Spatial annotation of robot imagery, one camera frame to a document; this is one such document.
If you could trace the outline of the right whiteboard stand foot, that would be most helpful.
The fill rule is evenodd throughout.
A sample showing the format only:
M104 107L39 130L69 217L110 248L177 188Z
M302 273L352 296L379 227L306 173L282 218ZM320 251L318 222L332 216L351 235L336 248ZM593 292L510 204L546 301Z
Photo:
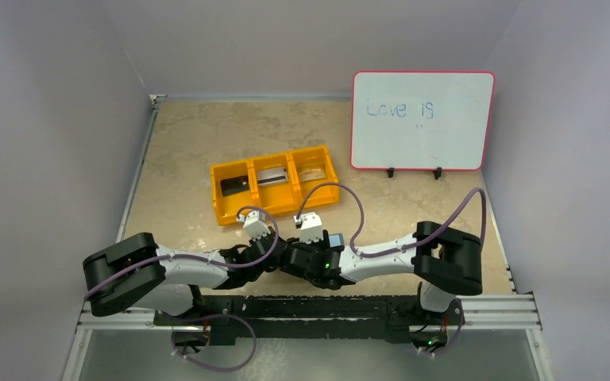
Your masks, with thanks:
M434 171L433 171L433 176L435 180L439 180L442 177L442 168L441 167L437 167Z

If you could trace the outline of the black card in bin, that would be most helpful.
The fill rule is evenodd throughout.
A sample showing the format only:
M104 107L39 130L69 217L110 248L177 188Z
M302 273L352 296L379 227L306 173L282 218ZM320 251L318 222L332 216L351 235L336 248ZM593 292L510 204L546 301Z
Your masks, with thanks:
M249 177L247 175L240 175L228 179L221 179L219 181L219 186L222 196L229 197L234 194L248 191L250 189Z

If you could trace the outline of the middle yellow bin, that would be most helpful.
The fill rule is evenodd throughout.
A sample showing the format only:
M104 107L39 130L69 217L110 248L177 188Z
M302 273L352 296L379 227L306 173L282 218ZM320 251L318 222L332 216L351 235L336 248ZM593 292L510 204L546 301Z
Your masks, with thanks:
M275 216L294 212L299 197L289 156L286 153L257 156L250 162L255 171L259 206Z

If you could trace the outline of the silver card in bin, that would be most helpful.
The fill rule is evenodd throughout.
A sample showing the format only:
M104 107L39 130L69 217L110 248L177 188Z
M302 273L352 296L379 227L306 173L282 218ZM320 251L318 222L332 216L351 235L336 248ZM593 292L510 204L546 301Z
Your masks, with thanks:
M285 167L273 167L257 171L257 185L266 187L288 182L288 170Z

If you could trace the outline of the right yellow bin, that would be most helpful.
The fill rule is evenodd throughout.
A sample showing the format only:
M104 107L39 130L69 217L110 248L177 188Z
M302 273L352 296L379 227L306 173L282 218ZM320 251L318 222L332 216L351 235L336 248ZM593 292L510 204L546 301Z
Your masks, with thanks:
M318 185L338 181L327 146L301 148L292 150L290 153L295 166L295 177L300 189L301 202ZM306 209L311 209L330 206L339 201L340 190L334 186L324 186L316 190L304 205Z

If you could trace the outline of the blue card holder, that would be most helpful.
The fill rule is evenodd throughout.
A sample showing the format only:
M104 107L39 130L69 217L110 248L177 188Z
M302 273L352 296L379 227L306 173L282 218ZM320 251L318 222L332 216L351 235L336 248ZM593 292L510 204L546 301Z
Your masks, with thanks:
M341 233L333 233L328 235L329 246L332 250L341 252L344 250L345 242Z

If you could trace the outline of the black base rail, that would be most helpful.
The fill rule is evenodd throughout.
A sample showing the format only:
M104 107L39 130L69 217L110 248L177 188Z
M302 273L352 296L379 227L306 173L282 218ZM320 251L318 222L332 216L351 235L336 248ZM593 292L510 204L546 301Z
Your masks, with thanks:
M153 323L199 333L212 345L233 345L238 338L252 337L426 344L464 321L459 301L452 301L444 313L434 313L421 309L414 295L208 295L179 317L156 312Z

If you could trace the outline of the left yellow bin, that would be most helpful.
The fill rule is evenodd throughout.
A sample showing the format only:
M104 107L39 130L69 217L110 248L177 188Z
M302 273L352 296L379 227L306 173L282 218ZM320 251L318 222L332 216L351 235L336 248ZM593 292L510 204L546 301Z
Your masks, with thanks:
M258 206L256 174L250 160L210 167L212 205L218 225L232 225L243 206Z

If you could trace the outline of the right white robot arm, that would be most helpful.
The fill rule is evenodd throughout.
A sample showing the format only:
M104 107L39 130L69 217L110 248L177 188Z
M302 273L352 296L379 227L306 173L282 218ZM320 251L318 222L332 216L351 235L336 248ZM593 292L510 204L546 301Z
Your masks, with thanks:
M412 234L356 251L329 238L311 244L292 239L280 255L279 269L333 291L384 275L416 275L422 282L415 315L432 323L457 296L482 294L483 243L482 237L421 221Z

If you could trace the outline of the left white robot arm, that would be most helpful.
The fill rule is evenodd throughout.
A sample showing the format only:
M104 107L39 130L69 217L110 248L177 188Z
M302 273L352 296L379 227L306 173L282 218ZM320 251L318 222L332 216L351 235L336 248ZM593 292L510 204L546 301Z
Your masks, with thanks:
M205 314L200 289L233 290L275 271L287 243L270 233L248 244L209 252L181 252L138 233L83 261L84 299L96 317L130 307L159 310L194 325Z

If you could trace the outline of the yellow bin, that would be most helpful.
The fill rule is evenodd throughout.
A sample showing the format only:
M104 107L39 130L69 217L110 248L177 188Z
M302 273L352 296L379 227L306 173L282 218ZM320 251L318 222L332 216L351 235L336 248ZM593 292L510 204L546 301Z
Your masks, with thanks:
M327 146L301 148L292 150L290 153L295 166L295 177L300 189L301 202L318 185L338 181ZM340 190L334 186L324 186L316 190L304 205L306 209L311 209L330 206L339 201Z
M232 225L243 206L258 206L256 174L250 160L210 167L212 205L218 225Z
M286 153L257 156L250 162L255 171L259 206L275 216L294 212L299 197L289 156Z

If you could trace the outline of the pink framed whiteboard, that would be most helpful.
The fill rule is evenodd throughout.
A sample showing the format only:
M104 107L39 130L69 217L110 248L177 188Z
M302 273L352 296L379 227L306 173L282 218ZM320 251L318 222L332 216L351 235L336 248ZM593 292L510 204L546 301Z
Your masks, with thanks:
M485 161L490 71L359 71L350 163L364 170L476 171Z

